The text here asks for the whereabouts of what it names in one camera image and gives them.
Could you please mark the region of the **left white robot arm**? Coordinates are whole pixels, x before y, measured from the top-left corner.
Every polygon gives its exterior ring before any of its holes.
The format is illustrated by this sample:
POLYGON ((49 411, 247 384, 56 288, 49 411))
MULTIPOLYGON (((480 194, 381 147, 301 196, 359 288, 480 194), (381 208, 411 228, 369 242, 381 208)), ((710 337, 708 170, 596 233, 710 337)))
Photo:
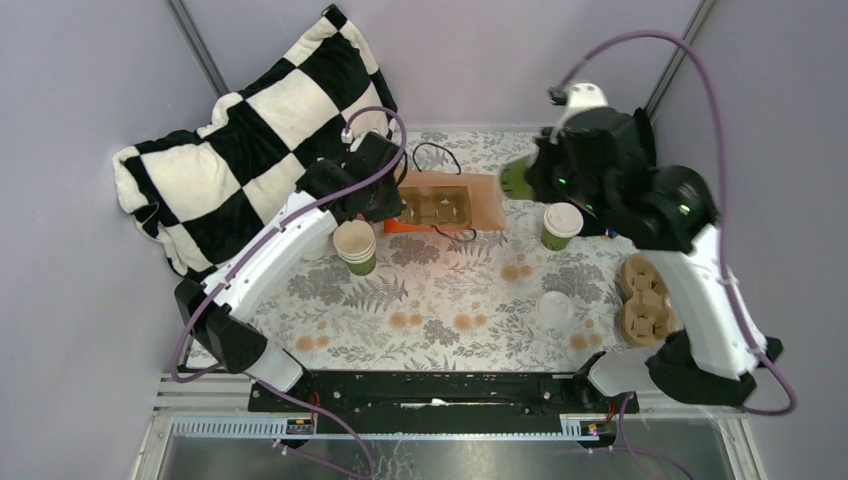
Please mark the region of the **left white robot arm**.
POLYGON ((174 296, 184 322, 170 371, 188 383, 203 371, 182 376, 178 366, 188 340, 215 359, 214 369, 244 374, 272 391, 288 411, 309 401, 308 371, 290 352, 250 325, 259 304, 303 255, 330 238, 347 220, 376 205, 393 217, 400 205, 395 167, 403 145, 372 131, 349 139, 342 155, 311 165, 271 222, 230 261, 200 282, 183 279, 174 296))

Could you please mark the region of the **single brown cup carrier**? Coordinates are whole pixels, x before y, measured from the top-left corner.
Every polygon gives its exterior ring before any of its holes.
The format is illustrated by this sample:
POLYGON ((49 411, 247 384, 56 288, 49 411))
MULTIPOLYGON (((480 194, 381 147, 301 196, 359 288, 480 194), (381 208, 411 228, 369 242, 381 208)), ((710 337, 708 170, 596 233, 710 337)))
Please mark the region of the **single brown cup carrier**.
POLYGON ((415 226, 466 228, 471 225, 471 201, 467 187, 403 187, 399 189, 402 223, 415 226))

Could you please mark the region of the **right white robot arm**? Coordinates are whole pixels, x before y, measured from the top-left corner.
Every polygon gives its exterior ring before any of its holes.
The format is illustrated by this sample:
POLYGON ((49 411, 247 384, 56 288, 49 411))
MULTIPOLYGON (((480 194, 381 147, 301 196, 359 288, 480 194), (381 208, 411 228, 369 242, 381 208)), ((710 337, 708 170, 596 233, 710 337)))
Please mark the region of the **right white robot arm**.
POLYGON ((652 131, 609 106, 569 108, 536 137, 532 198, 575 206, 597 233, 629 239, 658 270, 681 330, 645 361, 649 380, 686 404, 743 409, 754 372, 782 354, 759 334, 720 270, 720 216, 695 170, 655 166, 652 131))

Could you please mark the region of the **green paper cup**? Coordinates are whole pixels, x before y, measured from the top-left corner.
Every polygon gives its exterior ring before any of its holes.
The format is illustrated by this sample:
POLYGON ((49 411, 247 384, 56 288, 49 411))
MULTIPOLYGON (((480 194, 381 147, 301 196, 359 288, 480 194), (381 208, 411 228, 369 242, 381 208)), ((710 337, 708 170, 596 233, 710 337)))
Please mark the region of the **green paper cup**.
POLYGON ((506 164, 500 171, 500 188, 510 200, 538 201, 541 192, 536 157, 526 155, 506 164))
POLYGON ((541 232, 542 245, 551 251, 565 249, 583 229, 581 211, 570 203, 555 203, 544 211, 541 232))

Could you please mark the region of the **white plastic cup lid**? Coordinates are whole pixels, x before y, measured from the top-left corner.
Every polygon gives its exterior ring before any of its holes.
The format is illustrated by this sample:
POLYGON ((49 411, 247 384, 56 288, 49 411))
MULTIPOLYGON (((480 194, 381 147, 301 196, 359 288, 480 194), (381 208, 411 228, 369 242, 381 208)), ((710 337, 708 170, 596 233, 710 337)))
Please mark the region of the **white plastic cup lid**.
POLYGON ((581 210, 570 203, 549 205, 543 216, 543 225, 547 232, 559 238, 577 236, 583 226, 581 210))

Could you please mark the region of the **orange paper bag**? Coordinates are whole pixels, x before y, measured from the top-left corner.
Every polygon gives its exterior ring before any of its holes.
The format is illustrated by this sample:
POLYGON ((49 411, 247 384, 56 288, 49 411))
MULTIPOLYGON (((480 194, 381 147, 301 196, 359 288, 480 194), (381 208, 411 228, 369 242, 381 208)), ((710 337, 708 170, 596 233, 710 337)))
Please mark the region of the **orange paper bag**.
POLYGON ((410 160, 414 169, 399 182, 403 203, 401 213, 382 223, 386 234, 432 232, 465 242, 458 235, 480 231, 502 231, 506 226, 503 194, 494 175, 462 170, 456 156, 447 148, 430 142, 454 163, 454 173, 423 170, 415 155, 426 144, 413 148, 410 160))

